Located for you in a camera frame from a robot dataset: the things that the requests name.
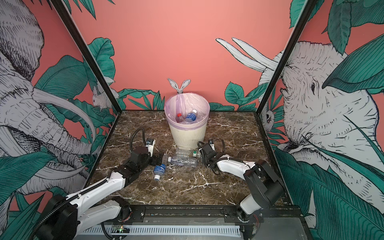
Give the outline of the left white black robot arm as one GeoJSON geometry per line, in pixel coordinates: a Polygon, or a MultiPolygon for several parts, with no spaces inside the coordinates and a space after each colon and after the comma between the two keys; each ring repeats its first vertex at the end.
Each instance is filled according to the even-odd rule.
{"type": "Polygon", "coordinates": [[[55,196],[47,203],[29,239],[72,240],[83,231],[121,216],[126,220],[130,204],[115,198],[104,205],[97,203],[138,179],[148,166],[160,166],[164,153],[137,147],[122,165],[97,183],[65,197],[55,196]]]}

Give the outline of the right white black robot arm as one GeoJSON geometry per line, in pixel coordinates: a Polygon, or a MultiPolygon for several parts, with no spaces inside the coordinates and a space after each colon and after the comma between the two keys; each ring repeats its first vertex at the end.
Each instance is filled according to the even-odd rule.
{"type": "Polygon", "coordinates": [[[250,194],[237,205],[236,210],[241,222],[248,222],[259,210],[269,209],[285,192],[282,179],[266,161],[236,159],[224,152],[216,152],[211,144],[201,141],[198,148],[205,167],[215,174],[231,174],[246,182],[250,194]]]}

